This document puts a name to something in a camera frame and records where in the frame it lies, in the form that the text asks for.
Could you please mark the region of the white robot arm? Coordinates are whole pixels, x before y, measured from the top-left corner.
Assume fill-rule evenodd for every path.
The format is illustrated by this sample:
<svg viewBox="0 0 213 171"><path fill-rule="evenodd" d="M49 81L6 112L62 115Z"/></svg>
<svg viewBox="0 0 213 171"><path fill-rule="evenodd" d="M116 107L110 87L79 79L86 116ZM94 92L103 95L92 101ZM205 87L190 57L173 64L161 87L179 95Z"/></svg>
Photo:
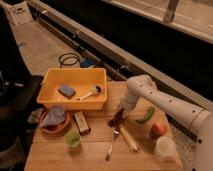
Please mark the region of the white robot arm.
<svg viewBox="0 0 213 171"><path fill-rule="evenodd" d="M213 111L157 90L149 75L133 76L126 80L126 92L120 106L130 112L141 97L168 113L197 136L193 171L213 171Z"/></svg>

